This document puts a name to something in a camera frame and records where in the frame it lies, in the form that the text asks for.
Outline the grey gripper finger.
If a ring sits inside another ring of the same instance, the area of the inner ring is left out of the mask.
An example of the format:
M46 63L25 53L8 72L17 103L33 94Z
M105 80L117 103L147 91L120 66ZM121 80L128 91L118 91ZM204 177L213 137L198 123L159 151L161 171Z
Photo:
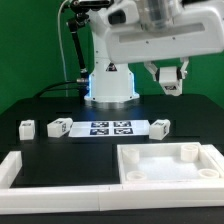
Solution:
M180 68L180 79L185 79L188 74L187 67L189 64L189 58L188 57L180 58L180 61L182 62Z
M153 80L159 80L160 69L156 67L156 65L150 61L144 63L145 68L151 73Z

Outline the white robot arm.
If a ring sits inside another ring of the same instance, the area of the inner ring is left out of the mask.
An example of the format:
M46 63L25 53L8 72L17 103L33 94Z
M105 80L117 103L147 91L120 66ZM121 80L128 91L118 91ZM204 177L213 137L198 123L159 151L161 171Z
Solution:
M139 99L130 63L142 62L165 94L179 96L189 58L224 51L224 0L115 0L89 16L90 106L122 108Z

